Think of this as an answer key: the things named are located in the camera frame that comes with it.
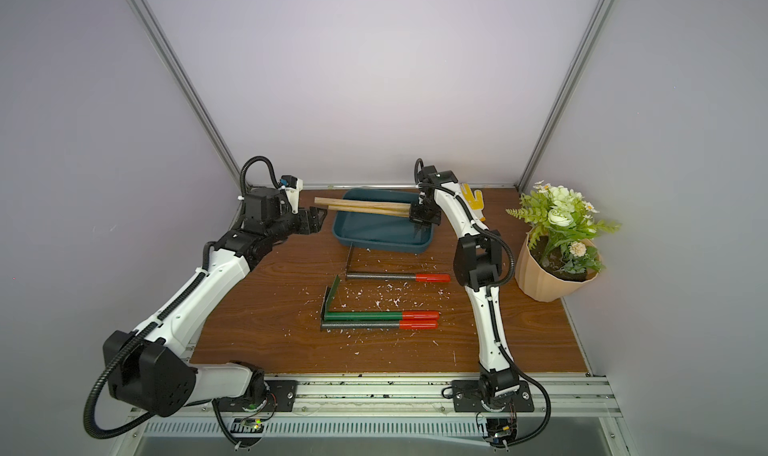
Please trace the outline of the wooden handle small hoe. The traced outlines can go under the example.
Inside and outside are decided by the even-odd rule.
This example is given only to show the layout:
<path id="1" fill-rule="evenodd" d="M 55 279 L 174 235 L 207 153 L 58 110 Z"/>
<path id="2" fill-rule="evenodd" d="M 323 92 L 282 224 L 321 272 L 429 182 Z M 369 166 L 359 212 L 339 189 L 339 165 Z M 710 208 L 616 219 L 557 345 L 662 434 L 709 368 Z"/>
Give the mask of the wooden handle small hoe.
<path id="1" fill-rule="evenodd" d="M 314 199 L 314 202 L 316 204 L 325 205 L 325 206 L 349 207 L 349 208 L 358 208 L 358 209 L 375 209 L 375 210 L 394 211 L 394 212 L 408 212 L 411 208 L 411 205 L 406 203 L 358 201 L 358 200 L 321 198 L 321 197 L 316 197 Z"/>

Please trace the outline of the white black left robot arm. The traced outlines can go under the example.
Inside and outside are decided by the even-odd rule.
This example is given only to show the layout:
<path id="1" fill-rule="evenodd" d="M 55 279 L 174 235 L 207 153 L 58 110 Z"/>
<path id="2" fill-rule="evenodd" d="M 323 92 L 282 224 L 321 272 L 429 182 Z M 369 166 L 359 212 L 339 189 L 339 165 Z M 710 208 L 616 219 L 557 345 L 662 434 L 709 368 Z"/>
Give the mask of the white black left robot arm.
<path id="1" fill-rule="evenodd" d="M 94 439 L 130 432 L 153 417 L 209 403 L 261 410 L 274 402 L 261 368 L 245 362 L 193 365 L 184 354 L 225 296 L 278 245 L 318 233 L 326 213 L 299 205 L 302 181 L 278 177 L 265 156 L 250 158 L 239 175 L 239 213 L 218 240 L 205 244 L 193 276 L 160 309 L 103 344 L 105 367 L 90 390 L 83 427 Z"/>

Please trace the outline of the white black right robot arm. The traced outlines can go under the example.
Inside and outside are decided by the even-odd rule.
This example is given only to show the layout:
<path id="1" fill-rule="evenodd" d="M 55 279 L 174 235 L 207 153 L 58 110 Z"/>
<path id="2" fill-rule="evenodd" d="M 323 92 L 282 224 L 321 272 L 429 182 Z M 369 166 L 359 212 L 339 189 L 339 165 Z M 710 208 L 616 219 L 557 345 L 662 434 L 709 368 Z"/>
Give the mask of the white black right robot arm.
<path id="1" fill-rule="evenodd" d="M 515 363 L 504 332 L 499 304 L 502 286 L 512 279 L 514 256 L 498 232 L 490 230 L 470 207 L 458 179 L 451 171 L 414 164 L 418 201 L 409 219 L 422 226 L 450 223 L 456 238 L 453 271 L 472 306 L 479 344 L 481 398 L 486 405 L 498 402 L 527 382 L 544 398 L 544 419 L 551 418 L 551 398 L 546 389 Z"/>

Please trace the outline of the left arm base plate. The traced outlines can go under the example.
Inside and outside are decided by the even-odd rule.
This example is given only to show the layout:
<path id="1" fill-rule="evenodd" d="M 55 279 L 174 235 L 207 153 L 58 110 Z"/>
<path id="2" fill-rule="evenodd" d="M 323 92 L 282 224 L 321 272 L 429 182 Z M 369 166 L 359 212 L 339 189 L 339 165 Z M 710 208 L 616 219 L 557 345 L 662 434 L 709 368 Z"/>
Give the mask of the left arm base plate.
<path id="1" fill-rule="evenodd" d="M 296 380 L 267 379 L 261 388 L 248 390 L 239 397 L 223 397 L 215 407 L 224 413 L 291 412 L 297 396 Z"/>

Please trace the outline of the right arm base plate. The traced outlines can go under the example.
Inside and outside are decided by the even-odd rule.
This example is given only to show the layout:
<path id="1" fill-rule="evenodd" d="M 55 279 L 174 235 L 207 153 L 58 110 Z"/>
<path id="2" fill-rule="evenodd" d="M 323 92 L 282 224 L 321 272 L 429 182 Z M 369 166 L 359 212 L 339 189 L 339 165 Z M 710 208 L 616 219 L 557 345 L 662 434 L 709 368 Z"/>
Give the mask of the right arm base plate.
<path id="1" fill-rule="evenodd" d="M 451 400 L 454 411 L 458 413 L 533 413 L 535 410 L 532 392 L 524 380 L 494 394 L 479 380 L 452 380 L 442 395 Z"/>

